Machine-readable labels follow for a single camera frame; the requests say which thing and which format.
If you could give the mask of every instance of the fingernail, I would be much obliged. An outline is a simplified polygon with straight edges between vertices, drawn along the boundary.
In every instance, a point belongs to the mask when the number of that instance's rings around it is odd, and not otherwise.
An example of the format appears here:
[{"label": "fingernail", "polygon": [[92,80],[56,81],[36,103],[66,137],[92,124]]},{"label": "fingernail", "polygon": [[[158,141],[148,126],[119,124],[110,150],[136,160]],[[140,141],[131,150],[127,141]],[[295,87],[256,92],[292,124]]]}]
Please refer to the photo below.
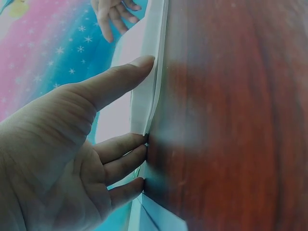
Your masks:
[{"label": "fingernail", "polygon": [[130,17],[128,19],[131,23],[137,23],[139,21],[139,19],[137,17]]},{"label": "fingernail", "polygon": [[146,56],[142,56],[142,57],[135,59],[130,64],[136,67],[147,67],[147,66],[153,65],[154,60],[155,60],[154,56],[146,55]]},{"label": "fingernail", "polygon": [[136,11],[141,10],[141,6],[139,6],[139,5],[136,5],[134,8],[135,8]]}]

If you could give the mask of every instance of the wood grain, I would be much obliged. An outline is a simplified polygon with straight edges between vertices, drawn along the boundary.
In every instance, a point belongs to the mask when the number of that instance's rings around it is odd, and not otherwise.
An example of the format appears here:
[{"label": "wood grain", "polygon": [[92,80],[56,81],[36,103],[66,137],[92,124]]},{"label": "wood grain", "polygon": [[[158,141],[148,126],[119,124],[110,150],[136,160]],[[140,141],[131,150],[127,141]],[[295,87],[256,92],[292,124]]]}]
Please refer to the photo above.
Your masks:
[{"label": "wood grain", "polygon": [[146,194],[191,231],[308,230],[308,2],[169,2]]}]

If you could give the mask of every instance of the child hand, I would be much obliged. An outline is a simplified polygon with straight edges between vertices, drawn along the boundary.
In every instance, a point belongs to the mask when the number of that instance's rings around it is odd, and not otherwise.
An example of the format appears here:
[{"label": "child hand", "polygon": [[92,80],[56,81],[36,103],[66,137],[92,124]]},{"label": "child hand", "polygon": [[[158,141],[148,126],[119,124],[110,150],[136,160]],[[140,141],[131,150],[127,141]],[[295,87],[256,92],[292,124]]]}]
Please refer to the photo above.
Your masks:
[{"label": "child hand", "polygon": [[141,6],[135,4],[133,0],[91,0],[91,3],[103,36],[108,42],[114,40],[109,19],[121,34],[128,31],[122,18],[127,19],[131,23],[138,22],[138,18],[128,11],[128,9],[133,11],[141,10]]}]

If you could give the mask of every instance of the hand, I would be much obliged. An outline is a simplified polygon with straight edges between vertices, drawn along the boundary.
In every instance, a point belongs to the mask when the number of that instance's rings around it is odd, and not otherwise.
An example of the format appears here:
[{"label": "hand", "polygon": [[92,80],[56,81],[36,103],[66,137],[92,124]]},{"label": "hand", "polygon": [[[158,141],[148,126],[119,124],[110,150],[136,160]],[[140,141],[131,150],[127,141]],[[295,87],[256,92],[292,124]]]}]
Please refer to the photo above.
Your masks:
[{"label": "hand", "polygon": [[127,134],[92,146],[86,137],[96,113],[139,85],[153,61],[142,57],[63,85],[0,124],[0,230],[92,230],[142,192],[141,178],[107,186],[145,160],[146,138]]},{"label": "hand", "polygon": [[141,6],[135,4],[133,0],[91,0],[91,3],[102,33],[108,42],[114,40],[109,19],[121,34],[128,31],[122,18],[127,19],[131,23],[138,22],[138,18],[127,10],[127,8],[133,11],[141,10]]}]

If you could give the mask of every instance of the colorful fabric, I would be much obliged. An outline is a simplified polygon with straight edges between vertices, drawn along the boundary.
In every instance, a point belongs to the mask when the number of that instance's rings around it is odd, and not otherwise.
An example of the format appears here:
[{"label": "colorful fabric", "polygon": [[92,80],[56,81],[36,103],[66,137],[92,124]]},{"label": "colorful fabric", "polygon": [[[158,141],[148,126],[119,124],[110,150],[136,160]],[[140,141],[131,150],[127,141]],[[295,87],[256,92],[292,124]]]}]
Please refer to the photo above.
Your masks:
[{"label": "colorful fabric", "polygon": [[[147,0],[135,2],[146,8]],[[110,67],[120,35],[113,27],[115,42],[103,39],[90,0],[4,0],[2,6],[0,121],[60,85]],[[95,126],[89,135],[92,143]],[[122,230],[129,210],[116,211],[98,230]]]}]

